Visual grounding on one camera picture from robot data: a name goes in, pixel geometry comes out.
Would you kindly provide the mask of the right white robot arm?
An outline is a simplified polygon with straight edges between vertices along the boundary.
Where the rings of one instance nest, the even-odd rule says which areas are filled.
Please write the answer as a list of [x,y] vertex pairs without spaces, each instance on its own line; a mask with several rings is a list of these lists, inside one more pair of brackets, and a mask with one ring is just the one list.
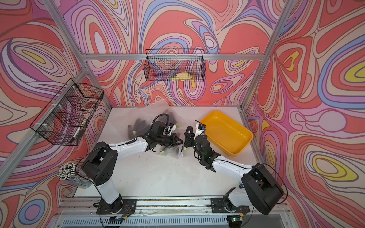
[[222,197],[213,198],[214,213],[247,213],[250,206],[263,215],[268,215],[279,203],[284,191],[264,164],[245,165],[231,161],[215,152],[206,135],[184,133],[185,148],[193,148],[199,164],[214,173],[225,174],[243,185],[242,189],[232,187]]

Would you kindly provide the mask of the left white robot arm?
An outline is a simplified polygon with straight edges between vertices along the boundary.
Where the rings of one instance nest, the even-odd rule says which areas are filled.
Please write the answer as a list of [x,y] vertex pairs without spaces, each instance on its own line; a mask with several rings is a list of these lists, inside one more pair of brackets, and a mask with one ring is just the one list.
[[173,123],[157,121],[152,123],[146,133],[132,140],[112,144],[99,142],[88,154],[81,165],[81,170],[93,182],[102,202],[113,213],[123,207],[122,197],[111,179],[117,161],[134,154],[153,151],[158,145],[168,149],[183,144],[174,133],[176,128]]

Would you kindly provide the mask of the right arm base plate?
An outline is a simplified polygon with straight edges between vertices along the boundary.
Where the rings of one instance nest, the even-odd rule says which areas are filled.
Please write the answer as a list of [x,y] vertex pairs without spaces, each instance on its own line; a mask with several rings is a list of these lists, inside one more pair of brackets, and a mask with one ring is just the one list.
[[228,198],[211,198],[211,204],[207,207],[212,209],[212,213],[240,213],[247,214],[250,212],[249,206],[234,206]]

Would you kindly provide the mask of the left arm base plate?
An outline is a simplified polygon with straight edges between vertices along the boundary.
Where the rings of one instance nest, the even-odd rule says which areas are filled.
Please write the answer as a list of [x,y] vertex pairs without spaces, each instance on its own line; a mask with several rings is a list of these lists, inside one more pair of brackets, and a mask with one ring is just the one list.
[[117,199],[112,204],[107,204],[103,199],[97,206],[98,215],[132,215],[136,210],[137,199]]

